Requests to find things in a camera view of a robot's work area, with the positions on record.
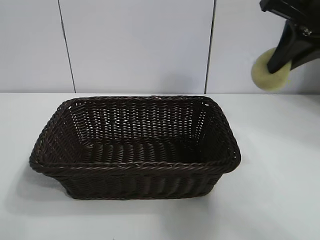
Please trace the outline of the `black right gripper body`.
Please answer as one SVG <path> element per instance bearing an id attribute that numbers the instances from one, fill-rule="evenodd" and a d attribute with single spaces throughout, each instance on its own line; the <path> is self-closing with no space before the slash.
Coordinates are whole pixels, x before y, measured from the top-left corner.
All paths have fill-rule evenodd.
<path id="1" fill-rule="evenodd" d="M 263 12 L 271 12 L 312 32 L 320 31 L 319 0 L 261 0 L 259 5 Z"/>

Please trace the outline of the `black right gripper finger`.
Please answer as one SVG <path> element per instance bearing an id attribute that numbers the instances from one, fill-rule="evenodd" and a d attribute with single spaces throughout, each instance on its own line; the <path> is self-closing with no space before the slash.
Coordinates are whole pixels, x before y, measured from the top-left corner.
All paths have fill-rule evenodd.
<path id="1" fill-rule="evenodd" d="M 295 34 L 291 48 L 291 70 L 320 58 L 320 34 Z"/>
<path id="2" fill-rule="evenodd" d="M 293 70 L 310 61 L 310 35 L 292 21 L 286 21 L 280 41 L 267 63 L 271 74 L 291 62 Z"/>

